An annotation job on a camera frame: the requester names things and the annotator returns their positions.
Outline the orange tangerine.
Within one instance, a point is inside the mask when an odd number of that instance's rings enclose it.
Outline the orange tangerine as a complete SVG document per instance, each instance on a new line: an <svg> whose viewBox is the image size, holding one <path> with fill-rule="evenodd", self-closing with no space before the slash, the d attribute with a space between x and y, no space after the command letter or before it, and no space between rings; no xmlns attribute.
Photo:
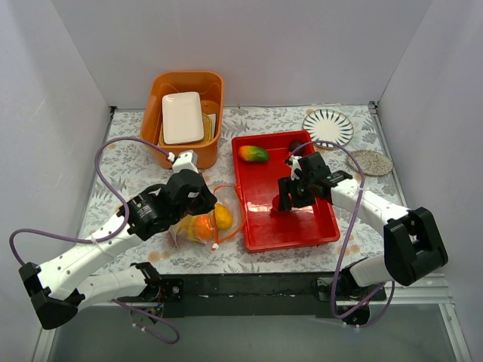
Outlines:
<svg viewBox="0 0 483 362"><path fill-rule="evenodd" d="M193 217L192 235L195 241L208 241L212 239L215 234L216 231L211 223L209 215L205 214Z"/></svg>

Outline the yellow lemon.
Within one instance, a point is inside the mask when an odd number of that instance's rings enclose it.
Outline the yellow lemon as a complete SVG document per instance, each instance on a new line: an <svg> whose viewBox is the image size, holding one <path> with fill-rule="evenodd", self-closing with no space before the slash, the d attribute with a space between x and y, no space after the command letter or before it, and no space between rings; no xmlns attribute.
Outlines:
<svg viewBox="0 0 483 362"><path fill-rule="evenodd" d="M232 228L233 217L229 210L222 204L215 204L211 214L212 225L218 230L226 231Z"/></svg>

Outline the clear zip top bag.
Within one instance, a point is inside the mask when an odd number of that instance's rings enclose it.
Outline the clear zip top bag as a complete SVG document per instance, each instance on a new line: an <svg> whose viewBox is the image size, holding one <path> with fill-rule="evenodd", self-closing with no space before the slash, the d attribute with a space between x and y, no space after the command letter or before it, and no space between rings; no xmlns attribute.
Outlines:
<svg viewBox="0 0 483 362"><path fill-rule="evenodd" d="M197 216L187 215L168 229L167 238L176 248L194 243L207 245L215 251L243 229L246 214L237 188L219 185L213 189L213 194L217 198L213 210Z"/></svg>

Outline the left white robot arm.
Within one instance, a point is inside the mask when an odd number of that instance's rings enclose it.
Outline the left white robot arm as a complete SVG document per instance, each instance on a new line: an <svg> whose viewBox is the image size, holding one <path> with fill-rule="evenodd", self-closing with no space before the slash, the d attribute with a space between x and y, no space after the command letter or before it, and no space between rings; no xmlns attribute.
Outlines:
<svg viewBox="0 0 483 362"><path fill-rule="evenodd" d="M183 217L211 212L216 203L200 173L182 170L129 200L91 239L41 265L22 265L19 274L41 326L58 328L80 310L112 299L156 300L168 284L149 262L109 274L97 270Z"/></svg>

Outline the yellow mango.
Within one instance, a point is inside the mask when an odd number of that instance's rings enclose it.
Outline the yellow mango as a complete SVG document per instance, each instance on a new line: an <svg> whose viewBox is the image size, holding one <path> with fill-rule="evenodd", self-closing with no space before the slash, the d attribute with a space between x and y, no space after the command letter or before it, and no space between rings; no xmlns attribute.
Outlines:
<svg viewBox="0 0 483 362"><path fill-rule="evenodd" d="M196 242L197 237L193 231L194 218L190 215L177 223L177 230L175 231L176 240Z"/></svg>

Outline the red apple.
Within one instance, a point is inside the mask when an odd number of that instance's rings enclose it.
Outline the red apple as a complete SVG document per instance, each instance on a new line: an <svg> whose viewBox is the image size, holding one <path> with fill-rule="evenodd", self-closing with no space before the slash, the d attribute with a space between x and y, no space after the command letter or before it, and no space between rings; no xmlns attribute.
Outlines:
<svg viewBox="0 0 483 362"><path fill-rule="evenodd" d="M272 209L278 212L288 212L292 208L289 195L276 195L272 200Z"/></svg>

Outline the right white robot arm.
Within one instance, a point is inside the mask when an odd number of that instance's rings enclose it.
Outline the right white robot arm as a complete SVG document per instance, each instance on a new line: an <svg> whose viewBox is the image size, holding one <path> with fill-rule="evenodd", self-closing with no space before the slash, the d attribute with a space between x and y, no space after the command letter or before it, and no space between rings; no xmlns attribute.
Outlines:
<svg viewBox="0 0 483 362"><path fill-rule="evenodd" d="M383 237L382 254L354 262L335 274L334 285L347 298L362 298L369 286L389 281L410 286L448 263L435 218L426 208L410 210L365 191L347 172L331 172L316 152L292 155L284 163L291 174L278 180L278 211L326 201L352 212Z"/></svg>

